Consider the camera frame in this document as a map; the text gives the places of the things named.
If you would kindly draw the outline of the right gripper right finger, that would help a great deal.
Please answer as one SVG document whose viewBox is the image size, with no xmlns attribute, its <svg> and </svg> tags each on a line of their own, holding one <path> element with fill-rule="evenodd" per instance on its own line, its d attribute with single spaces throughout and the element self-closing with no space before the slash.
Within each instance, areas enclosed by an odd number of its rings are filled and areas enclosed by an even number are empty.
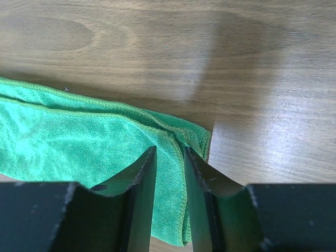
<svg viewBox="0 0 336 252">
<path fill-rule="evenodd" d="M 262 251 L 264 238 L 247 188 L 234 182 L 192 148 L 184 168 L 194 251 Z"/>
</svg>

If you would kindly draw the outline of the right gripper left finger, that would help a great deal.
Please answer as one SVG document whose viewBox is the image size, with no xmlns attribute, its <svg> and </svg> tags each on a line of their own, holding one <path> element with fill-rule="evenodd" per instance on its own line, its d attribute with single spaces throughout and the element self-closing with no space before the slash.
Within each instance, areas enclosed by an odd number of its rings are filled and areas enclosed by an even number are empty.
<svg viewBox="0 0 336 252">
<path fill-rule="evenodd" d="M 50 251 L 149 251 L 155 146 L 90 189 L 73 185 Z"/>
</svg>

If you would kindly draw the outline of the green towel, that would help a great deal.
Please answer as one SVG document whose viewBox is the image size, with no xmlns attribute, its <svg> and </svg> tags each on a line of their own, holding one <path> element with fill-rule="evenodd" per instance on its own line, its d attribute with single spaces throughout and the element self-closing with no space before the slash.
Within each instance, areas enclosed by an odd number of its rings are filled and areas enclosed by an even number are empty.
<svg viewBox="0 0 336 252">
<path fill-rule="evenodd" d="M 151 234 L 191 241 L 183 152 L 207 158 L 211 133 L 171 115 L 1 79 L 1 173 L 21 181 L 77 181 L 93 187 L 156 146 Z"/>
</svg>

